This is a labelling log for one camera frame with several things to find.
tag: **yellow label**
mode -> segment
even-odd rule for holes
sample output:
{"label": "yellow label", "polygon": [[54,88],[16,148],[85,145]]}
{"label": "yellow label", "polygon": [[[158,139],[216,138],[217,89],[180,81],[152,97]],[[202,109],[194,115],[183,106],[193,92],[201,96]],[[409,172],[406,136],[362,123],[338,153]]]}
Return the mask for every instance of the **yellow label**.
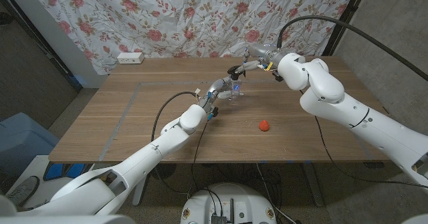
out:
{"label": "yellow label", "polygon": [[269,71],[273,64],[273,62],[270,62],[269,66],[265,69],[265,71]]}

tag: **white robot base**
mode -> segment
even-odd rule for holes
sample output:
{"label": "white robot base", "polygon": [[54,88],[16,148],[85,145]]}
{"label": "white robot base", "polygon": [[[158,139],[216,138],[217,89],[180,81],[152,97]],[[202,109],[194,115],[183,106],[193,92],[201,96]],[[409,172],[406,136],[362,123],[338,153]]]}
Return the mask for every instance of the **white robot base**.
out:
{"label": "white robot base", "polygon": [[213,198],[209,191],[203,189],[187,200],[181,213],[181,224],[276,223],[274,208],[254,189],[238,183],[217,183],[208,189]]}

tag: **cable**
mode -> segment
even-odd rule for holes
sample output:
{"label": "cable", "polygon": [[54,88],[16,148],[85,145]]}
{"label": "cable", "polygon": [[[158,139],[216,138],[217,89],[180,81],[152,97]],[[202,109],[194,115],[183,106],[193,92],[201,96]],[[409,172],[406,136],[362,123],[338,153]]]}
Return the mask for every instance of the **cable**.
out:
{"label": "cable", "polygon": [[284,33],[284,31],[286,30],[286,28],[288,26],[290,26],[291,24],[297,22],[297,21],[301,21],[301,20],[305,20],[305,19],[319,19],[319,20],[325,20],[325,21],[329,21],[332,23],[335,23],[339,26],[345,27],[353,32],[355,32],[356,34],[360,35],[361,37],[369,40],[371,43],[375,44],[376,46],[378,46],[379,48],[381,48],[383,51],[389,53],[391,56],[393,56],[395,59],[397,59],[398,61],[400,61],[401,63],[403,63],[404,65],[406,65],[409,69],[411,69],[412,71],[414,71],[417,75],[421,76],[424,80],[428,81],[428,74],[426,74],[425,72],[423,72],[422,70],[420,70],[418,67],[416,67],[415,65],[413,65],[411,62],[409,62],[408,60],[406,60],[405,58],[403,58],[401,55],[399,55],[398,53],[396,53],[395,51],[393,51],[392,49],[390,49],[389,47],[385,46],[383,43],[377,41],[375,38],[371,37],[369,34],[359,30],[358,28],[352,26],[351,24],[347,24],[341,20],[337,20],[331,17],[325,17],[325,16],[316,16],[316,15],[309,15],[309,16],[303,16],[303,17],[297,17],[289,22],[287,22],[281,29],[280,31],[280,35],[278,36],[278,42],[276,44],[276,46],[278,47],[278,49],[280,49],[282,47],[282,34]]}
{"label": "cable", "polygon": [[154,120],[154,124],[153,124],[153,131],[152,131],[152,140],[151,140],[151,141],[153,141],[153,140],[154,140],[154,132],[156,131],[156,125],[158,124],[158,119],[159,119],[159,116],[160,116],[160,115],[161,115],[161,113],[162,113],[163,108],[165,108],[165,106],[166,106],[166,105],[167,105],[171,100],[173,100],[175,97],[180,96],[180,95],[182,95],[182,94],[191,94],[191,95],[193,95],[193,97],[196,97],[196,93],[194,93],[194,92],[190,92],[190,91],[184,91],[184,92],[180,92],[180,93],[178,93],[178,94],[175,94],[173,97],[169,98],[169,100],[167,100],[167,101],[165,102],[165,104],[163,104],[163,105],[162,105],[162,107],[160,107],[160,110],[159,110],[159,112],[158,112],[158,115],[156,116],[156,119]]}
{"label": "cable", "polygon": [[264,179],[264,177],[263,177],[263,174],[261,173],[261,170],[260,170],[260,168],[259,168],[259,163],[256,163],[255,165],[257,166],[257,170],[259,171],[260,177],[261,177],[261,179],[263,180],[263,184],[265,185],[266,192],[268,193],[268,194],[267,194],[267,197],[269,197],[270,203],[274,206],[274,208],[275,208],[277,211],[279,211],[279,212],[280,212],[284,217],[286,217],[286,219],[290,220],[293,224],[296,224],[296,222],[295,222],[295,221],[293,221],[293,219],[291,219],[289,216],[287,216],[286,214],[284,214],[282,211],[280,211],[280,210],[279,210],[279,209],[274,205],[274,203],[272,202],[272,199],[270,198],[270,194],[269,194],[268,186],[266,185],[266,182],[265,182],[265,179]]}
{"label": "cable", "polygon": [[[195,187],[196,187],[196,190],[197,190],[197,191],[199,190],[199,187],[198,187],[198,184],[196,183],[195,175],[193,174],[193,165],[194,165],[194,164],[195,164],[195,162],[196,162],[196,155],[197,155],[197,153],[198,153],[199,145],[200,145],[200,143],[201,143],[202,136],[203,136],[203,133],[205,132],[205,129],[206,129],[206,127],[207,127],[207,124],[208,124],[208,121],[205,123],[205,126],[203,127],[201,137],[199,137],[199,142],[198,142],[198,145],[196,146],[195,157],[193,158],[193,163],[192,163],[192,165],[191,165],[192,179],[193,179],[193,182],[194,182],[194,184],[195,184]],[[216,193],[214,193],[212,190],[208,189],[208,187],[205,187],[205,189],[203,189],[203,190],[208,191],[209,195],[211,196],[211,199],[213,200],[213,203],[214,203],[214,213],[215,213],[215,214],[217,214],[217,210],[216,210],[216,208],[215,208],[215,201],[214,201],[214,198],[213,198],[213,196],[212,196],[212,194],[211,194],[211,193],[213,193],[213,194],[214,194],[214,195],[219,199],[220,208],[221,208],[220,216],[222,217],[222,216],[223,216],[223,206],[222,206],[222,204],[221,204],[221,201],[220,201],[219,196],[218,196]]]}
{"label": "cable", "polygon": [[215,208],[215,201],[214,201],[214,198],[213,198],[213,196],[212,196],[212,194],[211,194],[211,192],[210,191],[208,191],[208,193],[209,193],[209,195],[211,196],[211,200],[213,200],[213,203],[214,203],[214,213],[215,214],[217,214],[217,210],[216,210],[216,208]]}
{"label": "cable", "polygon": [[328,158],[330,159],[330,161],[333,163],[333,165],[343,174],[347,175],[348,177],[354,178],[356,180],[359,181],[366,181],[366,182],[370,182],[370,183],[384,183],[384,184],[403,184],[403,185],[411,185],[411,186],[415,186],[415,187],[423,187],[423,188],[427,188],[428,186],[425,185],[421,185],[421,184],[416,184],[416,183],[407,183],[404,181],[376,181],[376,180],[368,180],[368,179],[364,179],[364,178],[360,178],[360,177],[356,177],[354,175],[348,174],[346,171],[342,170],[341,168],[339,168],[339,166],[336,164],[336,162],[334,162],[332,156],[330,155],[330,153],[328,152],[327,146],[326,146],[326,142],[324,141],[324,137],[322,135],[322,130],[321,130],[321,125],[320,122],[318,121],[318,117],[315,116],[315,120],[316,120],[316,124],[318,125],[318,129],[320,131],[320,136],[321,136],[321,141],[322,141],[322,145],[324,145],[324,149],[326,150],[326,153],[328,155]]}
{"label": "cable", "polygon": [[[166,106],[166,105],[167,105],[171,100],[173,100],[174,98],[176,98],[177,96],[180,96],[180,95],[182,95],[182,94],[191,94],[191,95],[193,95],[194,97],[196,97],[196,93],[194,93],[194,92],[190,92],[190,91],[185,91],[185,92],[180,92],[180,93],[178,93],[178,94],[175,94],[173,97],[169,98],[169,100],[167,100],[167,101],[162,105],[162,107],[160,107],[160,110],[159,110],[159,112],[158,112],[158,114],[157,114],[157,116],[156,116],[156,119],[154,120],[151,141],[153,141],[153,140],[154,140],[154,132],[156,131],[156,125],[157,125],[157,123],[158,123],[158,119],[159,119],[159,116],[160,116],[160,115],[161,115],[161,113],[162,113],[163,108],[165,108],[165,106]],[[155,171],[156,175],[158,176],[159,180],[161,180],[161,181],[162,181],[162,183],[163,183],[163,184],[164,184],[168,189],[170,189],[172,192],[175,192],[175,193],[180,194],[180,195],[187,195],[187,198],[189,198],[190,189],[189,189],[189,191],[187,191],[187,192],[185,192],[185,191],[177,191],[177,190],[173,189],[171,186],[169,186],[169,185],[164,181],[164,179],[163,179],[163,178],[161,177],[161,175],[159,174],[159,171],[158,171],[158,169],[157,169],[157,166],[155,166],[155,167],[154,167],[154,171]]]}
{"label": "cable", "polygon": [[208,121],[205,123],[205,126],[203,127],[201,137],[199,137],[199,142],[198,142],[198,145],[196,146],[195,157],[193,158],[193,163],[192,163],[192,165],[191,165],[192,178],[193,178],[193,182],[194,182],[194,184],[195,184],[195,187],[196,187],[196,190],[197,190],[197,191],[199,190],[199,187],[198,187],[198,184],[196,183],[195,176],[194,176],[194,174],[193,174],[193,165],[194,165],[194,164],[195,164],[195,162],[196,162],[196,155],[197,155],[197,153],[198,153],[199,144],[201,143],[202,135],[203,135],[203,133],[205,132],[205,128],[207,127],[207,124],[208,124]]}
{"label": "cable", "polygon": [[219,199],[219,203],[220,203],[220,217],[222,217],[223,216],[223,205],[221,204],[219,196],[217,194],[215,194],[215,192],[213,192],[210,189],[208,189],[208,187],[205,187],[203,190],[206,190],[206,191],[209,191],[210,193],[213,193],[217,197],[217,199]]}

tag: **table leg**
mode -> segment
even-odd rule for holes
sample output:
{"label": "table leg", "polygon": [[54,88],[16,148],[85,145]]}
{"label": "table leg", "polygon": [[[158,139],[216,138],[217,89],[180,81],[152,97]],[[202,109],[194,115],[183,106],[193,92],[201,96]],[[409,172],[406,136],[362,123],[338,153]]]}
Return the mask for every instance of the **table leg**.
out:
{"label": "table leg", "polygon": [[303,169],[305,171],[306,179],[308,180],[312,196],[314,197],[314,203],[317,207],[324,206],[324,199],[322,198],[320,185],[316,178],[316,173],[312,163],[303,163]]}
{"label": "table leg", "polygon": [[138,206],[139,204],[141,204],[141,199],[142,199],[142,192],[144,190],[144,185],[146,184],[146,178],[147,176],[145,176],[136,186],[135,186],[135,190],[134,190],[134,196],[132,198],[132,204],[134,206]]}

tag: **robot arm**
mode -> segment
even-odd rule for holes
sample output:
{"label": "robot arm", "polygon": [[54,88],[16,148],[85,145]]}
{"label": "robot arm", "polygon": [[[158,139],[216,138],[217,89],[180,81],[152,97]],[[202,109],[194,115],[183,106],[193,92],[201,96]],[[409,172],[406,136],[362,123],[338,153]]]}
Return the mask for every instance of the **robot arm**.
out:
{"label": "robot arm", "polygon": [[[131,190],[164,157],[186,144],[189,135],[196,131],[207,116],[211,119],[217,115],[218,108],[213,106],[217,98],[242,95],[239,87],[236,88],[236,84],[239,84],[236,78],[238,75],[232,73],[230,77],[215,81],[207,94],[198,98],[198,104],[193,104],[179,118],[168,123],[157,139],[123,162],[84,173],[62,187],[49,203],[16,215],[108,215],[117,212]],[[102,181],[105,177],[113,181],[107,185]]]}
{"label": "robot arm", "polygon": [[277,68],[274,75],[283,78],[292,90],[309,86],[300,98],[305,111],[347,127],[387,155],[414,181],[428,185],[428,136],[349,96],[320,59],[306,62],[296,53],[281,52],[269,44],[256,44],[248,47],[248,51],[252,57],[259,58],[259,64],[272,63]]}

